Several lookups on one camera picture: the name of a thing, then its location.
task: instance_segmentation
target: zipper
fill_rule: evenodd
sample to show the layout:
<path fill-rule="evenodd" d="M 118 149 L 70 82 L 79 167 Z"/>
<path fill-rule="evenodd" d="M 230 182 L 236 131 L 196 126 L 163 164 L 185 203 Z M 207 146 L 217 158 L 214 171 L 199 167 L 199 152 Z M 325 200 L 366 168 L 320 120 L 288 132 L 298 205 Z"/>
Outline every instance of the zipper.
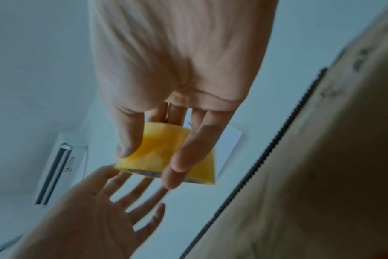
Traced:
<path fill-rule="evenodd" d="M 276 136 L 271 140 L 271 143 L 268 145 L 268 147 L 265 149 L 265 151 L 262 153 L 262 155 L 258 158 L 257 162 L 251 167 L 251 169 L 244 176 L 244 178 L 241 180 L 241 182 L 231 192 L 231 194 L 228 196 L 228 198 L 224 201 L 224 203 L 220 206 L 220 208 L 214 214 L 212 219 L 207 224 L 205 224 L 205 226 L 202 228 L 202 230 L 193 239 L 191 244 L 186 248 L 186 250 L 180 256 L 180 259 L 184 259 L 188 255 L 188 253 L 190 253 L 190 251 L 194 248 L 194 246 L 198 243 L 198 241 L 203 237 L 203 235 L 207 232 L 207 230 L 211 227 L 211 225 L 221 215 L 221 213 L 224 211 L 224 209 L 231 203 L 231 201 L 235 198 L 235 196 L 237 196 L 237 194 L 248 183 L 248 181 L 255 175 L 255 172 L 261 167 L 261 165 L 263 165 L 263 163 L 265 162 L 265 160 L 267 159 L 269 154 L 271 154 L 271 152 L 274 150 L 275 146 L 282 139 L 283 135 L 288 130 L 288 128 L 292 124 L 292 122 L 295 120 L 298 113 L 302 110 L 303 106 L 306 104 L 308 99 L 311 97 L 312 93 L 315 91 L 316 87 L 321 82 L 321 80 L 325 76 L 326 72 L 327 72 L 327 68 L 323 68 L 320 71 L 317 78 L 312 82 L 311 86 L 308 88 L 308 90 L 305 92 L 305 94 L 303 95 L 303 97 L 299 101 L 298 105 L 296 105 L 296 107 L 292 111 L 291 115 L 288 117 L 286 122 L 282 125 L 281 129 L 276 134 Z"/>

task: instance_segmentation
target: zipper teeth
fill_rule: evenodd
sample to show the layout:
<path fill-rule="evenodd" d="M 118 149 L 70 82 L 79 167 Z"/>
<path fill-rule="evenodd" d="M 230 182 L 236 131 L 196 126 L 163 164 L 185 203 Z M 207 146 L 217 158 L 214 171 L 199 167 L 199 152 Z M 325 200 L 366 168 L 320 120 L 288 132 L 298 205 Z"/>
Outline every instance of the zipper teeth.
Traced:
<path fill-rule="evenodd" d="M 268 147 L 265 149 L 265 151 L 262 153 L 262 155 L 258 158 L 257 162 L 251 167 L 251 169 L 244 176 L 244 178 L 241 180 L 241 182 L 231 192 L 231 194 L 228 196 L 228 198 L 224 201 L 224 203 L 220 206 L 220 208 L 214 214 L 212 219 L 207 224 L 205 224 L 205 226 L 202 228 L 202 230 L 197 234 L 197 236 L 194 238 L 194 240 L 191 242 L 191 244 L 187 247 L 187 249 L 180 256 L 180 259 L 184 259 L 188 255 L 188 253 L 194 248 L 194 246 L 198 243 L 198 241 L 202 238 L 202 236 L 206 233 L 206 231 L 211 227 L 211 225 L 221 215 L 221 213 L 224 211 L 224 209 L 231 203 L 231 201 L 235 198 L 235 196 L 237 196 L 237 194 L 246 185 L 246 183 L 255 175 L 255 172 L 260 168 L 260 166 L 263 165 L 263 163 L 265 162 L 265 160 L 267 159 L 269 154 L 272 152 L 272 150 L 279 143 L 279 141 L 281 140 L 281 138 L 283 137 L 285 132 L 288 130 L 288 128 L 292 124 L 293 120 L 296 118 L 298 113 L 302 110 L 303 106 L 308 101 L 309 97 L 315 91 L 316 87 L 318 86 L 320 81 L 323 79 L 326 72 L 327 72 L 327 68 L 323 68 L 320 71 L 320 73 L 317 76 L 317 78 L 315 79 L 315 81 L 313 81 L 311 86 L 305 92 L 302 99 L 299 101 L 298 105 L 292 111 L 291 115 L 288 117 L 286 122 L 282 125 L 281 129 L 276 134 L 276 136 L 272 139 L 271 143 L 268 145 Z"/>

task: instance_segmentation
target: beige fabric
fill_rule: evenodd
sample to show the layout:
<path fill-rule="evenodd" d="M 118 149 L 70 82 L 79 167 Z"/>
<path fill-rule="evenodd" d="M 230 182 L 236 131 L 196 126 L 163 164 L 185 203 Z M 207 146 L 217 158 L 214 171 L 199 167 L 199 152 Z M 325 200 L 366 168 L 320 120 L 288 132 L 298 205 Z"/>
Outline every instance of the beige fabric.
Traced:
<path fill-rule="evenodd" d="M 188 254 L 348 259 L 388 251 L 388 12 L 352 43 Z"/>

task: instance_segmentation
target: pinky finger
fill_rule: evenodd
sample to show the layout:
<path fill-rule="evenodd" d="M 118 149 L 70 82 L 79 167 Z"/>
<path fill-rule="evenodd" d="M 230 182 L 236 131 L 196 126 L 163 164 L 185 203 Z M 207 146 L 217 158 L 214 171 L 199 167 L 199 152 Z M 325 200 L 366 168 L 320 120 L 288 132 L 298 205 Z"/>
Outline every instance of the pinky finger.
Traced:
<path fill-rule="evenodd" d="M 139 245 L 143 244 L 156 231 L 157 227 L 163 220 L 164 213 L 165 204 L 161 203 L 156 211 L 156 214 L 150 220 L 150 222 L 138 231 L 136 231 L 137 241 Z"/>

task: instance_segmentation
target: human palm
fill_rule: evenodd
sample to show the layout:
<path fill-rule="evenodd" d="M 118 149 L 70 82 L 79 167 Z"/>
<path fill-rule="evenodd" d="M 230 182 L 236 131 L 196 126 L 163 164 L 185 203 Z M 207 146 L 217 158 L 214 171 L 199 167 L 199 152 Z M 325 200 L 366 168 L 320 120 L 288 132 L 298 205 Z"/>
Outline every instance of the human palm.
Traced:
<path fill-rule="evenodd" d="M 192 131 L 163 172 L 177 187 L 212 150 L 246 98 L 271 33 L 277 0 L 90 0 L 101 95 L 120 135 L 119 156 L 140 145 L 144 112 Z"/>
<path fill-rule="evenodd" d="M 160 188 L 144 203 L 130 212 L 133 204 L 153 181 L 145 178 L 130 193 L 116 202 L 112 196 L 129 178 L 112 166 L 98 169 L 82 181 L 28 234 L 12 258 L 130 258 L 137 248 L 160 224 L 165 205 L 143 228 L 133 226 L 145 217 L 164 197 L 167 190 Z"/>

